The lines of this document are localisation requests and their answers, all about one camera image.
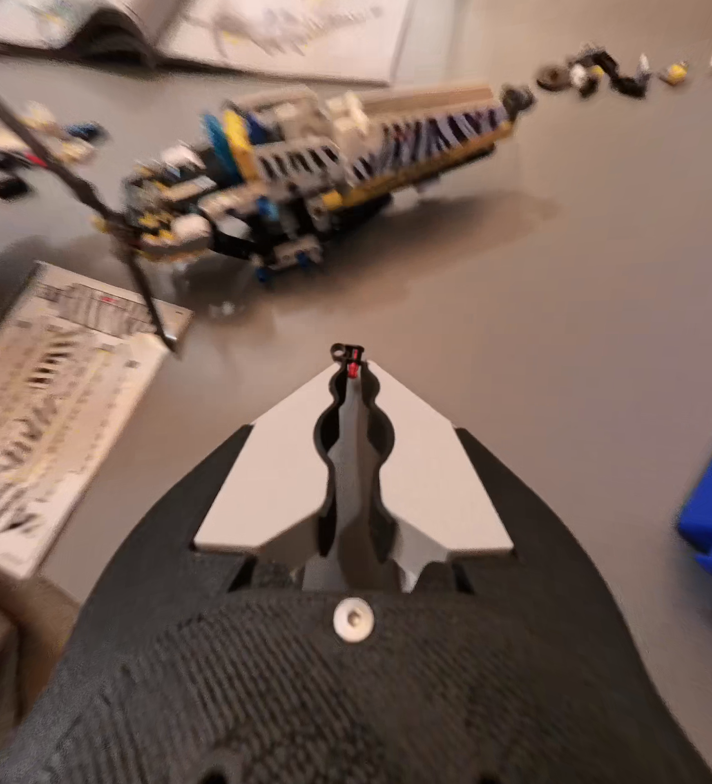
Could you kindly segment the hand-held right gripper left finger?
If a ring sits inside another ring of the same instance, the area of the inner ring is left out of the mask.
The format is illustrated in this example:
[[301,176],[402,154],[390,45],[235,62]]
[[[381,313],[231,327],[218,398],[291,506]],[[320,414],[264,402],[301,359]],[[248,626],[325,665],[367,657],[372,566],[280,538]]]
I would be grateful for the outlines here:
[[317,554],[329,471],[314,428],[334,402],[329,384],[336,371],[326,367],[252,423],[194,536],[197,550],[255,557],[291,572]]

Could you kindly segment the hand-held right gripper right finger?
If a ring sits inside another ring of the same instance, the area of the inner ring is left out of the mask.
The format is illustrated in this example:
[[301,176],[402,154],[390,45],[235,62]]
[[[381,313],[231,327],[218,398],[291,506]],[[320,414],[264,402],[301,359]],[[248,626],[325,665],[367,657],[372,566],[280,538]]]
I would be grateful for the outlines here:
[[379,468],[383,507],[397,523],[390,559],[404,593],[430,563],[460,557],[507,556],[513,541],[449,419],[370,362],[375,404],[393,428],[393,446]]

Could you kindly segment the small black red lego pin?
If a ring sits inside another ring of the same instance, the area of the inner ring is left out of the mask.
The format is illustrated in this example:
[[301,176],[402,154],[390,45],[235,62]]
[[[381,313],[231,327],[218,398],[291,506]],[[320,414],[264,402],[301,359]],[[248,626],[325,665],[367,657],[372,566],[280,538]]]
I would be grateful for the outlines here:
[[335,343],[330,349],[331,359],[346,374],[348,380],[357,379],[361,375],[364,361],[364,348],[356,344]]

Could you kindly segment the lego helicopter model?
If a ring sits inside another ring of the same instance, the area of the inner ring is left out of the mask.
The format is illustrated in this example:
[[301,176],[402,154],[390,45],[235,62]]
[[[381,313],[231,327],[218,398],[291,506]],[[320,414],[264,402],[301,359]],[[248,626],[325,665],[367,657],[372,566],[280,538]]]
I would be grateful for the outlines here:
[[130,271],[157,337],[172,352],[142,260],[188,263],[208,252],[249,263],[266,282],[321,264],[327,247],[379,215],[396,192],[421,191],[478,162],[536,103],[525,85],[348,91],[323,100],[305,85],[225,101],[204,113],[204,140],[138,163],[109,207],[93,184],[57,162],[0,97],[18,135],[98,217]]

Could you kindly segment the pile of mixed lego parts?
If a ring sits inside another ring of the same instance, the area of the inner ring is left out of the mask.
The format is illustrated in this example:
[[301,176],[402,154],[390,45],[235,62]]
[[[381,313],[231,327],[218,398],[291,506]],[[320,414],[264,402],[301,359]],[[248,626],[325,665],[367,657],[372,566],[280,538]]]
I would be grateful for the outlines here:
[[[90,162],[98,144],[107,137],[106,130],[95,122],[60,124],[53,113],[40,103],[27,103],[22,118],[47,152],[65,165]],[[12,201],[28,195],[29,184],[21,177],[24,169],[45,169],[46,163],[30,147],[0,123],[0,200]]]

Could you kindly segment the group of loose lego pieces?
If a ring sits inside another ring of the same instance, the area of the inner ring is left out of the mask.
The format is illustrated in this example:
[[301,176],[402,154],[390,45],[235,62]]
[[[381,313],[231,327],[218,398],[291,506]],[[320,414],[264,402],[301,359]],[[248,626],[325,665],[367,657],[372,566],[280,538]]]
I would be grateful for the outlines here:
[[569,82],[581,97],[595,93],[602,81],[614,93],[633,100],[647,96],[653,79],[669,87],[683,85],[687,81],[690,65],[677,60],[660,71],[656,71],[645,53],[640,54],[634,72],[624,71],[616,58],[604,47],[585,45],[567,60]]

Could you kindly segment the zebra striped sticker sheet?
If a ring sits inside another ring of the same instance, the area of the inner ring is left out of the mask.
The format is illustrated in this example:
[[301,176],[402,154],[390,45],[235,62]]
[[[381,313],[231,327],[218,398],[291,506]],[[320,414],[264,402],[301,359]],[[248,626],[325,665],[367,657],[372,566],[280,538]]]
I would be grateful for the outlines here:
[[37,263],[0,322],[0,571],[36,573],[170,355],[139,295]]

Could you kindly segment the open instruction booklet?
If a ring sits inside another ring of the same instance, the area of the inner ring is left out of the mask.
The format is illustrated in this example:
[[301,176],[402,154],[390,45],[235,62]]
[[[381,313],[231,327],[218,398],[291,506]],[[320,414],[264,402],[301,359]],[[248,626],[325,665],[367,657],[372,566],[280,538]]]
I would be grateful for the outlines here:
[[412,2],[2,1],[0,53],[390,83]]

